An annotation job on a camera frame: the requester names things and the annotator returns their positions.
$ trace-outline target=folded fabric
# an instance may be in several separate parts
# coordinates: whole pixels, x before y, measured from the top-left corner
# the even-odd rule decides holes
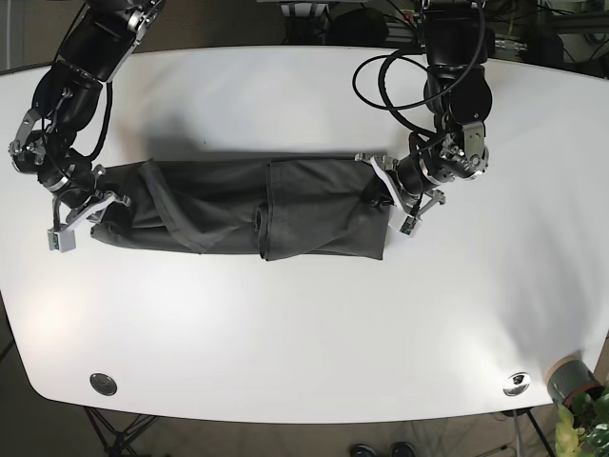
[[[132,205],[110,206],[91,236],[120,248],[383,259],[388,207],[362,200],[375,175],[352,158],[150,160],[105,179]]]

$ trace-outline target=white table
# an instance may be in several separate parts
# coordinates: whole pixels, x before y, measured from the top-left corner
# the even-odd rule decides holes
[[[132,57],[115,81],[101,162],[206,160],[206,151],[390,149],[408,131],[351,91],[379,50],[257,48]],[[378,67],[362,74],[378,100]],[[0,143],[44,70],[0,78]],[[0,162],[0,289],[29,381],[78,405],[270,423],[424,419],[549,402],[543,372],[609,328],[609,85],[487,65],[489,171],[443,190],[415,239],[385,260],[196,256],[113,248],[77,231],[50,252],[50,195]],[[424,73],[389,73],[395,103]],[[104,98],[77,141],[95,144]],[[426,109],[410,113],[431,127]],[[502,385],[533,383],[508,398]],[[114,378],[112,397],[89,376]]]

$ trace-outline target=plant pot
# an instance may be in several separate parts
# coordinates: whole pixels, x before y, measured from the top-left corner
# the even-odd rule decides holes
[[[575,356],[556,362],[545,375],[545,384],[554,403],[566,407],[571,407],[573,397],[578,393],[586,392],[596,400],[603,391],[592,371]]]

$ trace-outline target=metal grommet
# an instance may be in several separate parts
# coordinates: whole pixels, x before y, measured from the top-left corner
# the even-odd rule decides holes
[[[515,397],[527,390],[530,385],[531,376],[529,373],[516,373],[503,383],[503,393],[508,397]]]
[[[116,383],[104,373],[93,373],[89,380],[97,393],[101,393],[107,397],[111,397],[116,393]]]

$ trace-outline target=potted plant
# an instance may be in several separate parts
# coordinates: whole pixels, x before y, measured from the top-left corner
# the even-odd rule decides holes
[[[555,364],[546,384],[559,408],[557,457],[609,457],[609,388],[575,357]]]

